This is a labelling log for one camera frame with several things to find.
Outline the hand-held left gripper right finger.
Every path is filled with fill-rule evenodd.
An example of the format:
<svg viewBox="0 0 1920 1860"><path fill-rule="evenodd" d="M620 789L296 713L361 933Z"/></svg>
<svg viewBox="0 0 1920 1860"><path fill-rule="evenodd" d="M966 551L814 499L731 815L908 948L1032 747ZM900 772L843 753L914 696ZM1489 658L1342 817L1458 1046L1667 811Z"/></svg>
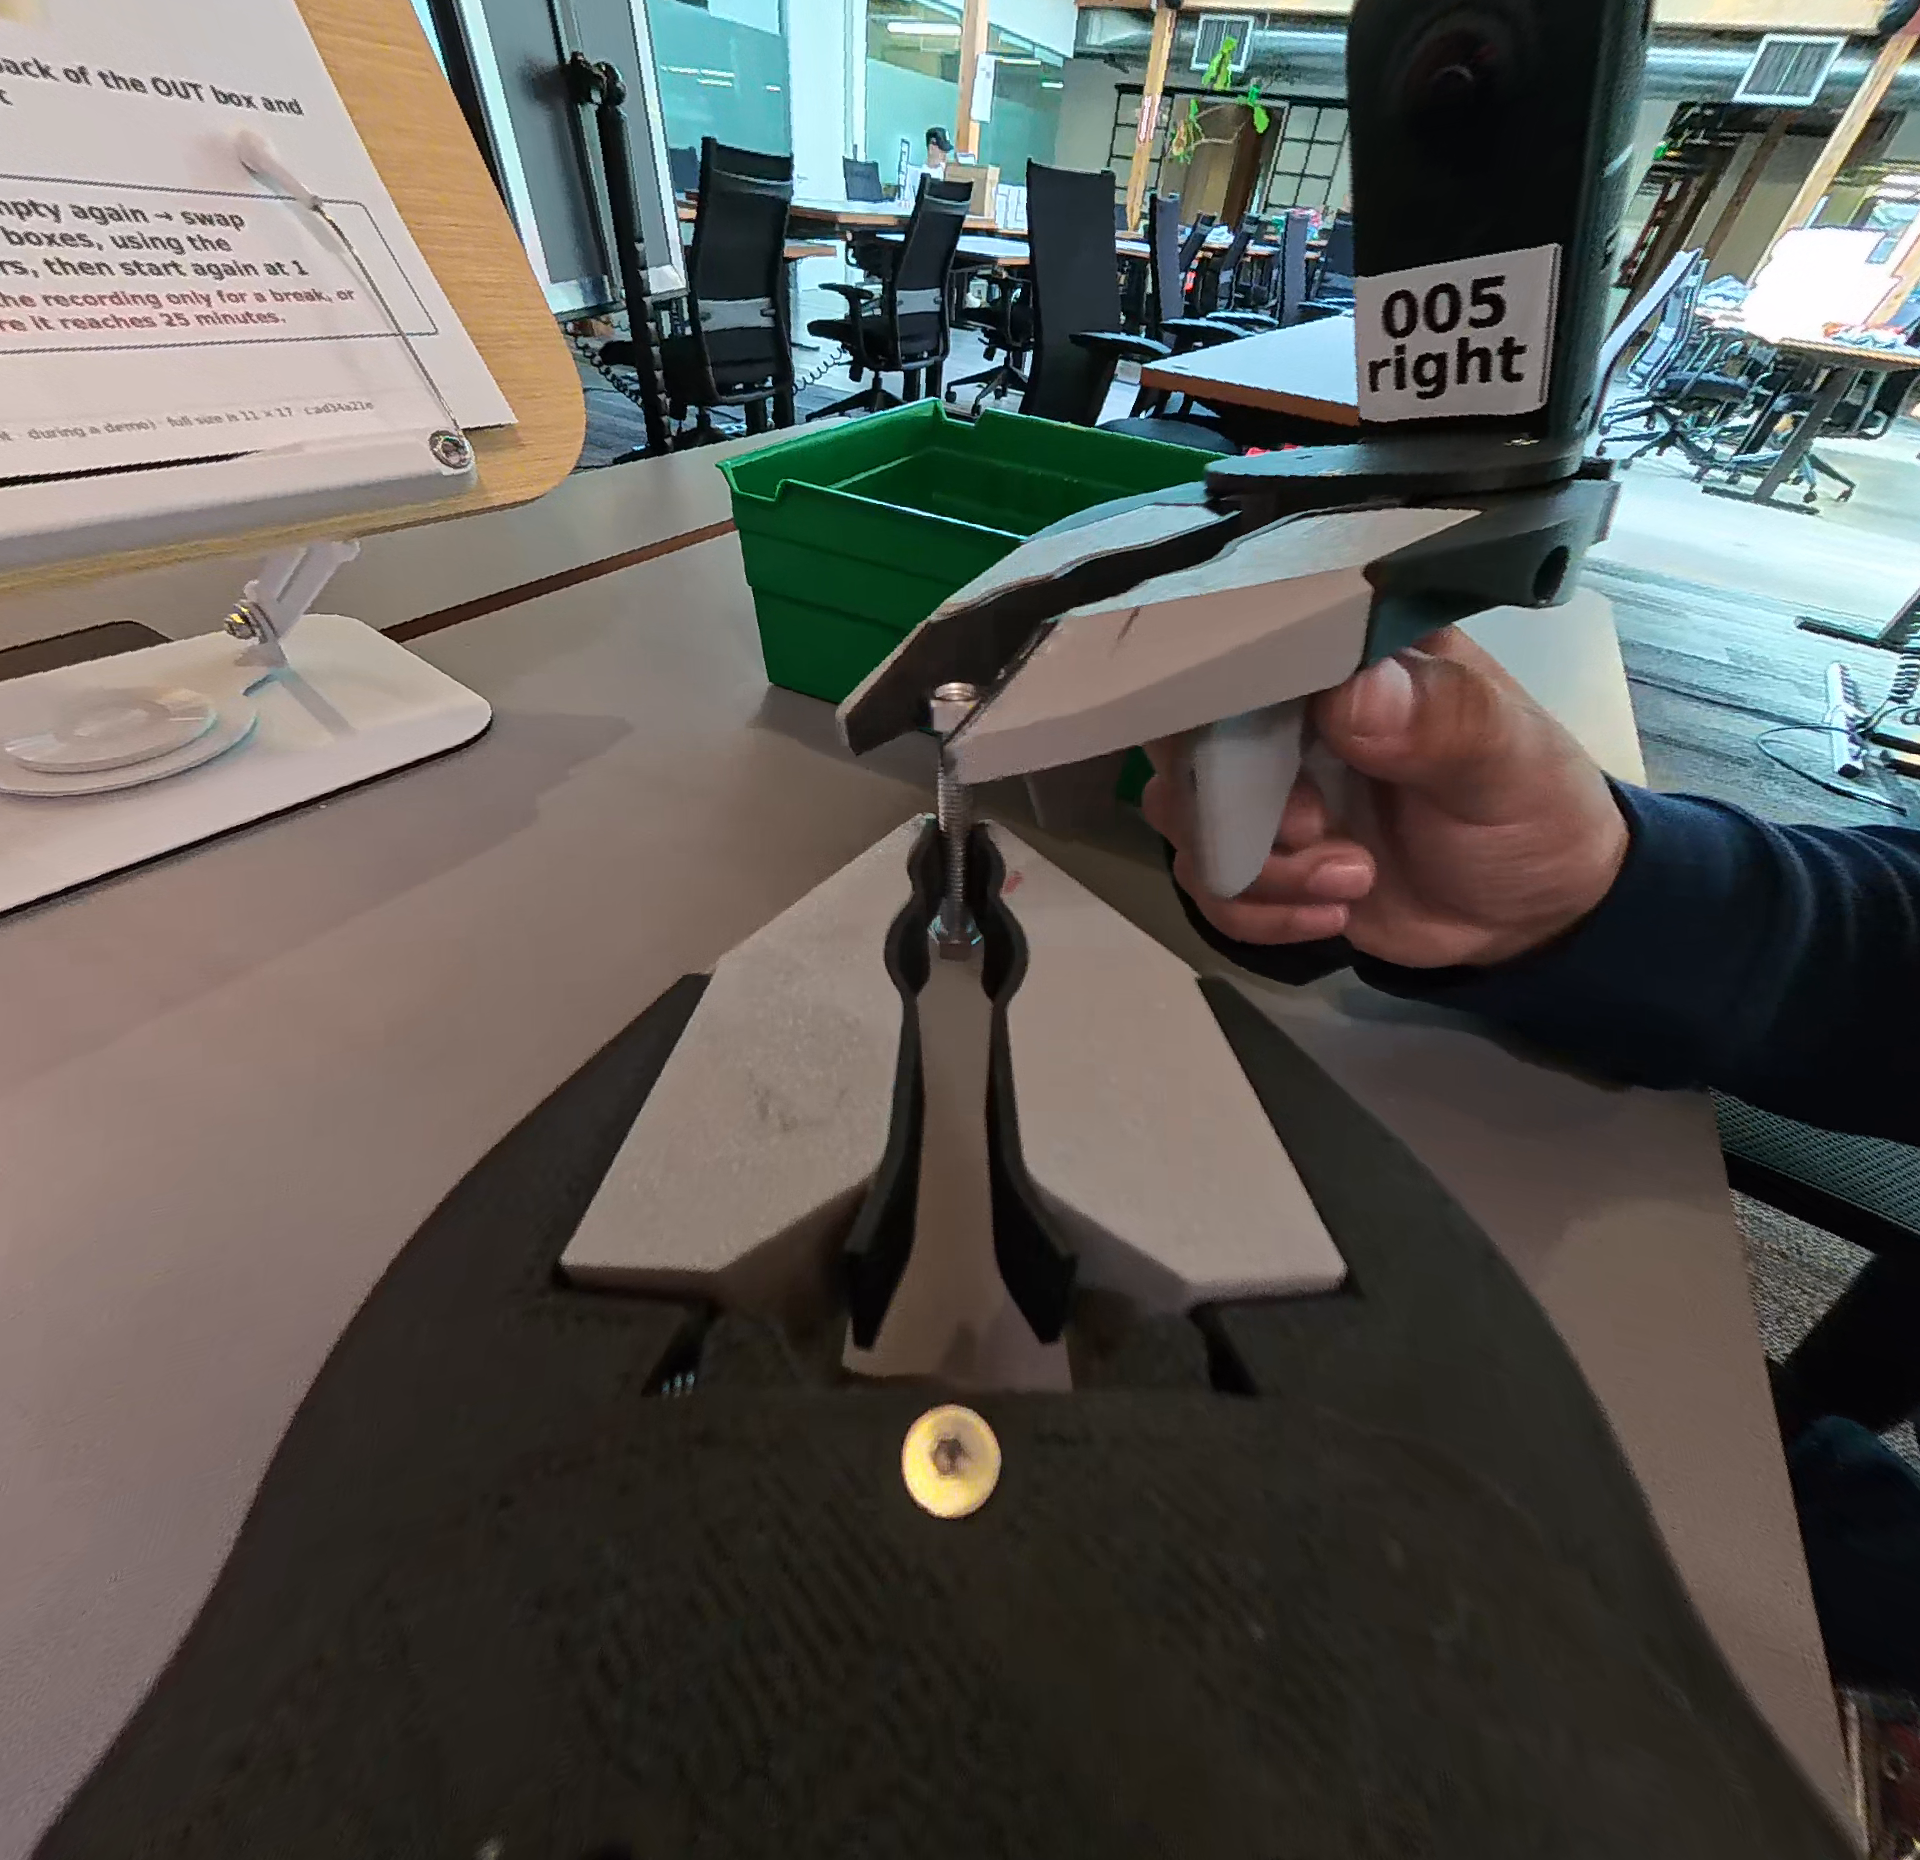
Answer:
<svg viewBox="0 0 1920 1860"><path fill-rule="evenodd" d="M1199 974L991 823L969 908L994 1269L1034 1339L1093 1296L1190 1316L1335 1291L1346 1263Z"/></svg>

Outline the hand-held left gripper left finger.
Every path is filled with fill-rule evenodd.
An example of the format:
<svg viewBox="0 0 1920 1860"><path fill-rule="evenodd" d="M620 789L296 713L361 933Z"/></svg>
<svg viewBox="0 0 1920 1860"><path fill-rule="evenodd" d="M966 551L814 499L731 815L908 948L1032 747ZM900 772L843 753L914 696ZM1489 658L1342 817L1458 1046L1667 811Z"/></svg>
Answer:
<svg viewBox="0 0 1920 1860"><path fill-rule="evenodd" d="M930 817L724 953L561 1253L570 1285L844 1312L876 1344L915 1236Z"/></svg>

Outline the green plastic bin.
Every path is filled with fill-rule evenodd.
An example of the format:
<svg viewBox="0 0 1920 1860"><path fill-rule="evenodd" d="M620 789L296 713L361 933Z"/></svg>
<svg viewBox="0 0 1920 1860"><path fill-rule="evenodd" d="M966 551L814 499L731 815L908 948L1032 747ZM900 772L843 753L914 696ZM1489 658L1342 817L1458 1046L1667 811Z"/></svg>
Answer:
<svg viewBox="0 0 1920 1860"><path fill-rule="evenodd" d="M768 682L843 702L953 590L1089 506L1201 475L1224 448L938 400L809 425L721 475Z"/></svg>

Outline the steel bolt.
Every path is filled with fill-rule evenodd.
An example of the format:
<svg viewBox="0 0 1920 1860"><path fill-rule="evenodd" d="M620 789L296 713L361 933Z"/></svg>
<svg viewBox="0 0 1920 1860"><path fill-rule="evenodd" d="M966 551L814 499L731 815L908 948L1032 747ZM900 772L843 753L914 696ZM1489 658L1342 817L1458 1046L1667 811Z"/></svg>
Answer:
<svg viewBox="0 0 1920 1860"><path fill-rule="evenodd" d="M970 961L979 945L969 903L969 856L972 835L972 796L950 754L950 735L939 735L936 818L939 828L941 894L939 912L929 929L941 961Z"/></svg>

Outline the person's right forearm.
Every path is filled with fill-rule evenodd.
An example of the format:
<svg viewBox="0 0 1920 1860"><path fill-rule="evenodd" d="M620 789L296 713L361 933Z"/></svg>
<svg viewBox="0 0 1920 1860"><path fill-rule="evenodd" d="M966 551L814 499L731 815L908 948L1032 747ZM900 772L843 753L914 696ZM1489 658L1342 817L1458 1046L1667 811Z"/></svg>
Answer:
<svg viewBox="0 0 1920 1860"><path fill-rule="evenodd" d="M1458 1006L1592 1073L1712 1088L1805 1125L1917 1141L1917 843L1616 793L1603 900L1468 969Z"/></svg>

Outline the person's right hand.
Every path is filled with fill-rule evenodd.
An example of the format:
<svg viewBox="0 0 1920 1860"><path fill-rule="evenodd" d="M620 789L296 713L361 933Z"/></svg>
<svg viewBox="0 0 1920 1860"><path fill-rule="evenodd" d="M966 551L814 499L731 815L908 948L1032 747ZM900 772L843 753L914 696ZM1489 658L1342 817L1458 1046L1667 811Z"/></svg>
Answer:
<svg viewBox="0 0 1920 1860"><path fill-rule="evenodd" d="M1489 966L1605 899L1628 828L1600 768L1458 626L1314 696L1302 768L1254 883L1201 880L1169 742L1146 820L1196 927L1233 964L1304 984L1371 958Z"/></svg>

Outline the hanging green plant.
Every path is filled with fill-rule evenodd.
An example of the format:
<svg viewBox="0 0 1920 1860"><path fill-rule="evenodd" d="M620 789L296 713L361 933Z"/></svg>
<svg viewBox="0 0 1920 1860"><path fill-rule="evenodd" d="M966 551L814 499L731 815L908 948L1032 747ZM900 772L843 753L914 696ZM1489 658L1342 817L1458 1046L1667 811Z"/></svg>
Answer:
<svg viewBox="0 0 1920 1860"><path fill-rule="evenodd" d="M1203 147L1233 147L1244 129L1258 147L1272 131L1273 112L1260 88L1260 80L1243 78L1241 52L1249 46L1249 33L1222 31L1201 72L1201 88L1185 99L1185 109L1172 116L1162 160L1190 167Z"/></svg>

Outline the wooden office table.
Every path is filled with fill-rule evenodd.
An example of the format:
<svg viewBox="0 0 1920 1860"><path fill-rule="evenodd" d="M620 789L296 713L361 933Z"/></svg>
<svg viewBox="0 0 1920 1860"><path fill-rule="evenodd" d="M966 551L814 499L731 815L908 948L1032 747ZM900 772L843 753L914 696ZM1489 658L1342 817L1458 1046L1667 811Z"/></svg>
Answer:
<svg viewBox="0 0 1920 1860"><path fill-rule="evenodd" d="M1356 430L1356 318L1335 311L1167 357L1139 368L1139 390Z"/></svg>

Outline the row of black office chairs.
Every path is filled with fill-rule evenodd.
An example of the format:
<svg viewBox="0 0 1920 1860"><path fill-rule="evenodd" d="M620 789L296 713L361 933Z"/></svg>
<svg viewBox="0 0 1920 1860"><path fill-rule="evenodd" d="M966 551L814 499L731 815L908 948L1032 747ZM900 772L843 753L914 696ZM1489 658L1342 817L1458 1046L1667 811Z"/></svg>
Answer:
<svg viewBox="0 0 1920 1860"><path fill-rule="evenodd" d="M1185 438L1224 448L1201 467L1229 478L1229 493L1279 496L1280 475L1368 471L1389 499L1415 498L1415 474L1447 475L1421 493L1470 496L1548 491L1548 475L1600 496L1597 537L1615 506L1611 464L1572 450L1585 444L1588 413L1610 373L1598 320L1619 208L1603 208L1603 135L1552 129L1548 173L1509 181L1533 145L1509 131L1409 129L1353 109L1356 179L1356 408L1358 433L1333 430L1314 450L1229 455L1233 441L1188 423L1125 423L1107 432ZM744 152L702 145L699 219L688 251L690 330L663 345L661 360L692 376L682 408L782 404L793 386L785 290L792 205L790 167L752 156L768 178L750 178ZM924 179L904 233L879 262L876 292L846 290L849 317L826 323L856 370L900 372L911 380L938 366L949 340L949 273L958 263L966 205L958 181ZM1032 376L1020 415L1096 430L1121 357L1167 359L1152 337L1123 331L1117 284L1113 179L1068 168L1026 168L1026 345ZM1452 376L1456 354L1485 380L1468 409Z"/></svg>

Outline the black pole stand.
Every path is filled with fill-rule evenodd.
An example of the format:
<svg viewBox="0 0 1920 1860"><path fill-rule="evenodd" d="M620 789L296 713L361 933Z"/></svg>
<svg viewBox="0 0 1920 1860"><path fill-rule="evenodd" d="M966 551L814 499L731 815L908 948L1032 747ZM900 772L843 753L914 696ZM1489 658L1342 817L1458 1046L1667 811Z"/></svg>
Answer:
<svg viewBox="0 0 1920 1860"><path fill-rule="evenodd" d="M606 217L615 254L615 281L627 318L627 337L599 348L602 370L625 372L634 380L630 399L640 412L646 454L667 455L671 432L661 380L659 328L651 314L651 287L640 244L632 140L625 119L625 86L609 62L592 62L576 52L566 60L566 84L572 101L587 111L599 151L599 175L606 193Z"/></svg>

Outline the white stand with wooden board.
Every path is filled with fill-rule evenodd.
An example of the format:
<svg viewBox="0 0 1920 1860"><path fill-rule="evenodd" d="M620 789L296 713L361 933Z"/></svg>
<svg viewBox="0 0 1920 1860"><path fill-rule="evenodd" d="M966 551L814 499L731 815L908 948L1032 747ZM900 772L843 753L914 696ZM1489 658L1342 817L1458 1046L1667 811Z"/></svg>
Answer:
<svg viewBox="0 0 1920 1860"><path fill-rule="evenodd" d="M218 631L4 682L4 914L440 758L477 693L317 596L389 529L551 491L584 415L532 267L407 0L293 0L509 427L292 442L4 481L4 588L236 555Z"/></svg>

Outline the person's office chair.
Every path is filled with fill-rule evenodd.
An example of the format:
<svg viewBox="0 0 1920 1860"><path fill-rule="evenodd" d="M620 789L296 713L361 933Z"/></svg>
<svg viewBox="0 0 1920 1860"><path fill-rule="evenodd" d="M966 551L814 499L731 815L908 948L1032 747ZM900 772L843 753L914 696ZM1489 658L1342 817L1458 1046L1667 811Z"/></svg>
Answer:
<svg viewBox="0 0 1920 1860"><path fill-rule="evenodd" d="M1884 1435L1914 1425L1917 1152L1714 1100L1735 1194L1866 1253L1865 1268L1774 1368L1791 1429L1837 1418Z"/></svg>

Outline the grey framed panel on stand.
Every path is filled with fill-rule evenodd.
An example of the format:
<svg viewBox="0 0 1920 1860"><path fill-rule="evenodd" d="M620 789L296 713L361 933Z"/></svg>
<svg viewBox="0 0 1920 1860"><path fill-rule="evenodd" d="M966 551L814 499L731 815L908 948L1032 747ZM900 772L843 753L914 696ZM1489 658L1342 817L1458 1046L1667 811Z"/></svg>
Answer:
<svg viewBox="0 0 1920 1860"><path fill-rule="evenodd" d="M644 0L411 0L460 104L545 307L623 311L592 119L567 96L576 52L609 62L625 119L651 305L686 295L679 202L667 170Z"/></svg>

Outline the person's dark clothing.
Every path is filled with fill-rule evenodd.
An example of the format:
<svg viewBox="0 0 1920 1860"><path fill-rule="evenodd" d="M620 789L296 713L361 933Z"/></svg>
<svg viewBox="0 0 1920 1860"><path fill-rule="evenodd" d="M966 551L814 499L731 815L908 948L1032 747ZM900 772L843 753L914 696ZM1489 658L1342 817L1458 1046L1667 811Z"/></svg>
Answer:
<svg viewBox="0 0 1920 1860"><path fill-rule="evenodd" d="M1825 1415L1787 1444L1811 1604L1835 1682L1917 1694L1917 1474Z"/></svg>

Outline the printed instruction sheet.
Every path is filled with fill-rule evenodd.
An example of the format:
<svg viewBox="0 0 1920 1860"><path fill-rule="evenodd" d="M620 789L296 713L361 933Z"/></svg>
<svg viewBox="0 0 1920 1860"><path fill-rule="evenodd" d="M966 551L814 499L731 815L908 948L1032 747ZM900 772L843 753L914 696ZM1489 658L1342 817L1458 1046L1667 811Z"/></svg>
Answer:
<svg viewBox="0 0 1920 1860"><path fill-rule="evenodd" d="M4 0L1 474L515 421L293 0Z"/></svg>

